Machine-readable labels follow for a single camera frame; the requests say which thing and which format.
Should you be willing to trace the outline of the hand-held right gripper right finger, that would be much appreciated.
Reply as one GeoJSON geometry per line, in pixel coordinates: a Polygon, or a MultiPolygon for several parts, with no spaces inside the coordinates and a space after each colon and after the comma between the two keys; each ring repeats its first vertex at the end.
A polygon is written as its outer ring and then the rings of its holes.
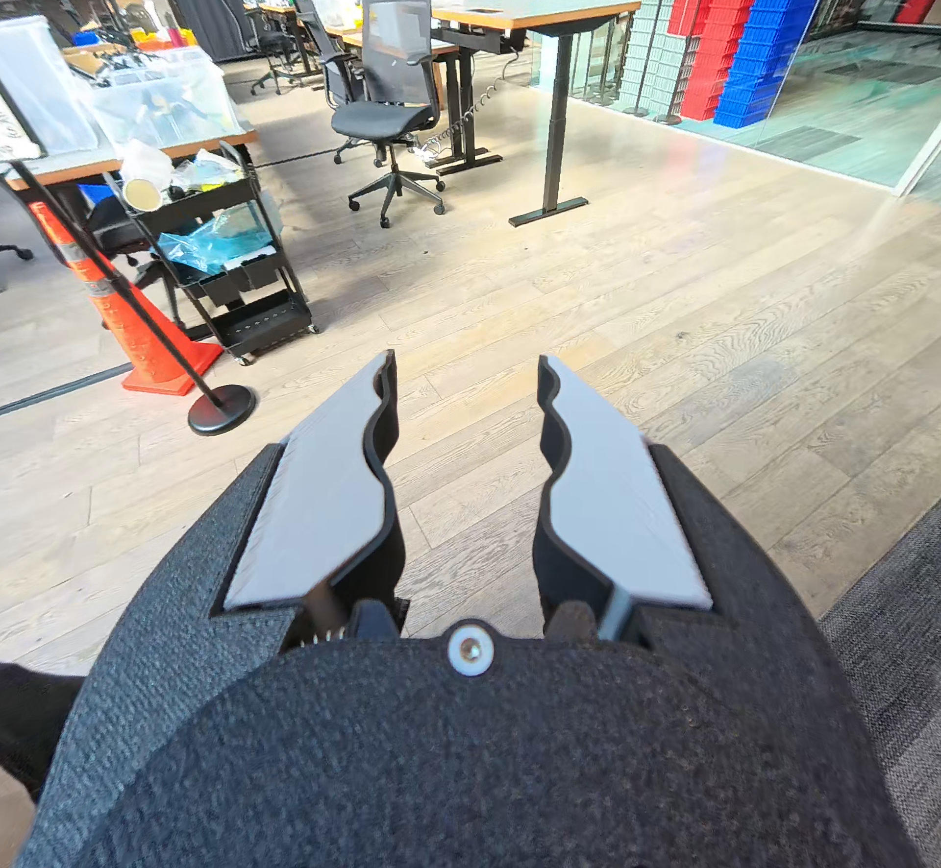
{"type": "Polygon", "coordinates": [[[712,611],[712,594],[642,431],[555,356],[537,365],[543,484],[533,567],[547,631],[586,604],[603,640],[638,606],[712,611]]]}

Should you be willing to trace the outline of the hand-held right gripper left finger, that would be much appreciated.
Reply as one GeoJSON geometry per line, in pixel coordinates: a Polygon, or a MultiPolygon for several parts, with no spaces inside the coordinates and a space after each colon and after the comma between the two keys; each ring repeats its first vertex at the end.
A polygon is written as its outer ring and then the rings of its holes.
{"type": "Polygon", "coordinates": [[[406,545],[385,468],[399,436],[397,392],[395,353],[380,352],[280,442],[226,613],[299,607],[325,639],[375,602],[401,632],[406,545]]]}

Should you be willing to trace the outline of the wood top work desk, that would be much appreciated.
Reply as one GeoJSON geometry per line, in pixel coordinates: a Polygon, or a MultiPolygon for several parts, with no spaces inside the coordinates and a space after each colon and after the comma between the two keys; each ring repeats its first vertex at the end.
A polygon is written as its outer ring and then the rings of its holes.
{"type": "MultiPolygon", "coordinates": [[[[259,133],[257,130],[249,129],[245,133],[164,147],[161,152],[176,164],[184,159],[195,157],[202,148],[212,151],[218,149],[222,143],[241,148],[244,145],[257,142],[258,139],[259,133]]],[[[90,180],[92,177],[100,176],[105,172],[114,173],[122,168],[123,162],[124,154],[115,150],[112,145],[105,144],[94,150],[26,160],[25,166],[42,185],[50,186],[90,180]]]]}

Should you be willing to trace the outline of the wood top standing desk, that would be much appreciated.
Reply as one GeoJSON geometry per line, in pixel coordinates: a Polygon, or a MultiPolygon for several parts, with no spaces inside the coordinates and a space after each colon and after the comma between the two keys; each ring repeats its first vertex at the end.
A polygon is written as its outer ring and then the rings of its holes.
{"type": "Polygon", "coordinates": [[[557,43],[545,180],[540,207],[512,217],[510,225],[520,227],[585,206],[587,200],[581,196],[568,201],[559,199],[573,41],[577,35],[634,12],[639,4],[638,0],[460,0],[453,4],[432,4],[433,65],[445,63],[447,66],[448,128],[441,136],[443,139],[458,137],[460,145],[454,153],[455,162],[444,167],[427,164],[421,172],[434,172],[444,182],[444,176],[501,162],[500,155],[486,154],[476,145],[475,118],[489,93],[475,96],[472,59],[484,52],[506,54],[515,60],[521,55],[527,35],[534,32],[557,43]]]}

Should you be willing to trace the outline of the black stanchion pole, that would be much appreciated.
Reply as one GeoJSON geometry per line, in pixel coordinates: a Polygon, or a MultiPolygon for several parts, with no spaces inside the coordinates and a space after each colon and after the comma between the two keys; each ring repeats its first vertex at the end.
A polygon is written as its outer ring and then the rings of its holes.
{"type": "MultiPolygon", "coordinates": [[[[27,188],[38,196],[39,201],[49,205],[68,226],[78,228],[85,238],[94,241],[100,252],[94,236],[88,232],[87,227],[77,222],[68,210],[33,177],[22,162],[13,161],[10,165],[27,188]]],[[[134,285],[125,275],[124,277],[125,281],[121,282],[122,287],[128,288],[134,285]]],[[[202,376],[193,369],[189,370],[189,374],[195,380],[195,387],[202,392],[202,397],[196,400],[187,416],[188,425],[195,434],[211,436],[225,433],[239,426],[255,410],[256,396],[249,388],[241,385],[225,385],[211,389],[202,376]]]]}

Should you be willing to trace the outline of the black utility cart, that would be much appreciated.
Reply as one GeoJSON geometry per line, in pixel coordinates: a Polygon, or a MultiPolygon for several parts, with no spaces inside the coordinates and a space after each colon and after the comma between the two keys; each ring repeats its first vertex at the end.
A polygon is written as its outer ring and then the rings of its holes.
{"type": "Polygon", "coordinates": [[[182,331],[193,339],[214,339],[242,366],[298,335],[318,334],[281,239],[276,205],[263,190],[248,152],[222,143],[182,168],[183,179],[166,187],[167,203],[149,214],[135,212],[124,201],[123,180],[104,177],[163,269],[171,307],[178,306],[177,295],[182,294],[196,310],[201,325],[183,325],[182,331]],[[161,233],[188,234],[221,211],[248,202],[258,204],[275,243],[274,254],[210,275],[171,263],[157,246],[161,233]]]}

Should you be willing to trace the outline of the orange traffic cone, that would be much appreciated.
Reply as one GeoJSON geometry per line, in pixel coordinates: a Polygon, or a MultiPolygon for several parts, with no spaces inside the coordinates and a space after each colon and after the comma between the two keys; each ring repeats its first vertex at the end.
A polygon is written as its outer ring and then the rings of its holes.
{"type": "Polygon", "coordinates": [[[131,362],[124,388],[170,396],[184,396],[194,389],[189,370],[203,375],[222,355],[222,347],[191,340],[136,286],[122,287],[124,275],[114,270],[94,241],[64,223],[45,202],[34,201],[28,207],[53,249],[83,282],[92,305],[131,362]]]}

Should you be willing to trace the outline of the teal plastic bag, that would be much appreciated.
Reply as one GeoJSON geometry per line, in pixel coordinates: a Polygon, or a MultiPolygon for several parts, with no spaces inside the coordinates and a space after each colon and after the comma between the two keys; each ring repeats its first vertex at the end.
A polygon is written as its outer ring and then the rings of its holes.
{"type": "Polygon", "coordinates": [[[221,211],[188,234],[161,233],[157,246],[171,263],[210,275],[276,252],[256,202],[221,211]]]}

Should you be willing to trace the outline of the brown paper cup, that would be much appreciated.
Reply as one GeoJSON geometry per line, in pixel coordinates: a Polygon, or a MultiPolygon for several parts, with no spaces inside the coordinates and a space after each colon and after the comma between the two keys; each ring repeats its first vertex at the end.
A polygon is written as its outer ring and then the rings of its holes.
{"type": "Polygon", "coordinates": [[[137,213],[154,213],[168,201],[168,189],[161,188],[149,179],[133,178],[124,180],[122,185],[124,201],[137,213]]]}

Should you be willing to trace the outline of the grey mesh office chair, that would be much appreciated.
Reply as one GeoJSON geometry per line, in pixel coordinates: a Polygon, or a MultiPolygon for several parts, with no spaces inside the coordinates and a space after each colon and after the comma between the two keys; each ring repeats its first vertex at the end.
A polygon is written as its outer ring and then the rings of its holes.
{"type": "Polygon", "coordinates": [[[434,213],[443,216],[445,184],[441,178],[429,171],[403,171],[395,156],[396,147],[406,145],[410,134],[433,130],[441,117],[431,69],[432,0],[361,0],[361,6],[365,97],[336,110],[331,126],[336,133],[386,151],[390,169],[350,193],[348,207],[355,213],[361,197],[386,189],[379,223],[389,228],[389,207],[407,190],[429,199],[434,213]]]}

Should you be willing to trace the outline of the clear plastic storage bin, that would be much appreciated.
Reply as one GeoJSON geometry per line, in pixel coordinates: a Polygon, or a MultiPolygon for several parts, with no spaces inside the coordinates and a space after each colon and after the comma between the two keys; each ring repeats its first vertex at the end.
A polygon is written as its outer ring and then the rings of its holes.
{"type": "Polygon", "coordinates": [[[156,148],[246,131],[224,74],[197,46],[106,57],[74,90],[112,147],[135,140],[156,148]]]}
{"type": "Polygon", "coordinates": [[[76,77],[53,42],[45,17],[1,22],[1,80],[49,155],[99,146],[98,133],[78,98],[76,77]]]}

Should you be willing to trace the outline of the black office chair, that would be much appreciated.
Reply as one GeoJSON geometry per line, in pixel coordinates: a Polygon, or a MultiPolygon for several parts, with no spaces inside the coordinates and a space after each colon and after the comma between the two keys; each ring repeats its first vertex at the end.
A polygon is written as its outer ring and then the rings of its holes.
{"type": "Polygon", "coordinates": [[[295,0],[297,18],[312,39],[323,76],[324,98],[331,110],[366,99],[366,89],[356,56],[342,50],[327,33],[314,0],[295,0]]]}

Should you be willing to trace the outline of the stack of red bins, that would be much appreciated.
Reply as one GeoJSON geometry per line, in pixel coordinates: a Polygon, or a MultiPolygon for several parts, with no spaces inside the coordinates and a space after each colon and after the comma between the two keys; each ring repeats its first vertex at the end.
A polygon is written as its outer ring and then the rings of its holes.
{"type": "Polygon", "coordinates": [[[675,115],[693,121],[714,117],[754,1],[674,1],[667,30],[693,41],[681,64],[675,115]]]}

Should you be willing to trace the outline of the stack of blue bins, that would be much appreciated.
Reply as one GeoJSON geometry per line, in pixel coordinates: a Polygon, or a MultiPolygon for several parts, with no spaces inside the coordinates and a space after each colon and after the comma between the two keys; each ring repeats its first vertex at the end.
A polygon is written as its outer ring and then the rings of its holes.
{"type": "Polygon", "coordinates": [[[770,114],[817,0],[754,0],[713,122],[741,129],[770,114]]]}

